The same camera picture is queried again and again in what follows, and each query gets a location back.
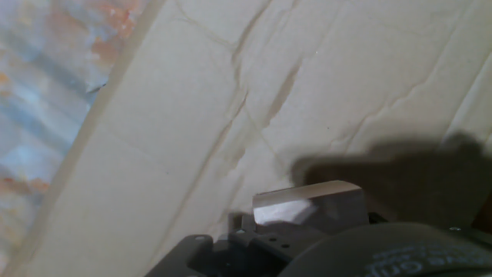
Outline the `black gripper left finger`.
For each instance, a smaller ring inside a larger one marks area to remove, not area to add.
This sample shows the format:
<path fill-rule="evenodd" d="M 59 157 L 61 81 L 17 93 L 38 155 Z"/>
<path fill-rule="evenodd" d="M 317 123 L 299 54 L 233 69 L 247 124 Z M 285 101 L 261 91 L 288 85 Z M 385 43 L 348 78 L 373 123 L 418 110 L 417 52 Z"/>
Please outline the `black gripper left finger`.
<path fill-rule="evenodd" d="M 183 238 L 145 277 L 277 276 L 294 258 L 327 235 L 309 225 L 259 225 L 246 213 L 229 218 L 218 240 L 205 234 Z"/>

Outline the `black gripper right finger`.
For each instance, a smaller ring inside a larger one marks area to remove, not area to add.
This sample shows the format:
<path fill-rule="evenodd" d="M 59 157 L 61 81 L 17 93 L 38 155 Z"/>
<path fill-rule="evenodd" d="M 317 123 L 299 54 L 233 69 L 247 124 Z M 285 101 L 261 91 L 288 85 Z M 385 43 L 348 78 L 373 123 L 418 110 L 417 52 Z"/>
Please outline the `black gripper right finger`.
<path fill-rule="evenodd" d="M 488 234 L 486 232 L 482 232 L 478 229 L 474 229 L 471 227 L 457 227 L 457 226 L 452 226 L 448 229 L 450 232 L 454 232 L 456 234 L 465 236 L 469 239 L 481 241 L 481 242 L 490 242 L 491 241 L 491 234 Z"/>

